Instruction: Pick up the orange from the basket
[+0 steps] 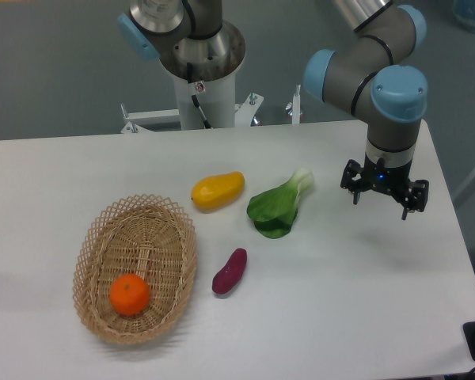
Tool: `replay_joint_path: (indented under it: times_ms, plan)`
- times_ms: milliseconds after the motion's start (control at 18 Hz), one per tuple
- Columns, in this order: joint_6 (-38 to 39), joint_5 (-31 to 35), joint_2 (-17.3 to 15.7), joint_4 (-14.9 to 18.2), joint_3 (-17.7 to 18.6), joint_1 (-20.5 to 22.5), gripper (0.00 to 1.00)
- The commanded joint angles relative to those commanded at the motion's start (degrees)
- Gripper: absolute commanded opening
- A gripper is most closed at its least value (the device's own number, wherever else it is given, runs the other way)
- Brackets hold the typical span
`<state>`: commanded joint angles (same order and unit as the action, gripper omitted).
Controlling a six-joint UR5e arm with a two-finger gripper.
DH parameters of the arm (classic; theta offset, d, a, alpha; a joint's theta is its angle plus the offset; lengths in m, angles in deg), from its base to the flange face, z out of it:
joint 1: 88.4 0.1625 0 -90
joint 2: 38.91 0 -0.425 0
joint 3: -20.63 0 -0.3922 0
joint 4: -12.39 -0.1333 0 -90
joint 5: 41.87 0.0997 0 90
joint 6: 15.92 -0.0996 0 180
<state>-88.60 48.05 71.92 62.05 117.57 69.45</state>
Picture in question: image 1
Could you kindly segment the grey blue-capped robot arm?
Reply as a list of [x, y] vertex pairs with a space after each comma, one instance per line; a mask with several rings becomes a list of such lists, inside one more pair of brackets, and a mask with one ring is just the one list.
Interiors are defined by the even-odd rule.
[[[367, 126], [365, 160], [349, 161], [340, 185], [355, 198], [379, 192], [404, 213], [421, 212], [429, 183], [411, 180], [409, 172], [428, 83], [403, 60], [424, 41], [424, 16], [392, 1], [338, 1], [336, 7], [357, 40], [341, 53], [316, 52], [302, 87]], [[137, 55], [159, 61], [171, 76], [183, 129], [238, 125], [235, 75], [245, 59], [245, 40], [224, 21], [221, 2], [133, 1], [117, 23]]]

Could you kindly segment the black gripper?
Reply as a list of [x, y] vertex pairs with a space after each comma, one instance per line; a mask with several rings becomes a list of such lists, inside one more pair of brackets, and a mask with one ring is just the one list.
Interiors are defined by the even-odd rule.
[[428, 203], [429, 181], [409, 180], [412, 161], [388, 168], [365, 158], [364, 167], [355, 160], [349, 160], [342, 173], [340, 187], [352, 195], [352, 203], [357, 205], [362, 192], [375, 191], [396, 196], [403, 207], [401, 219], [409, 213], [423, 212]]

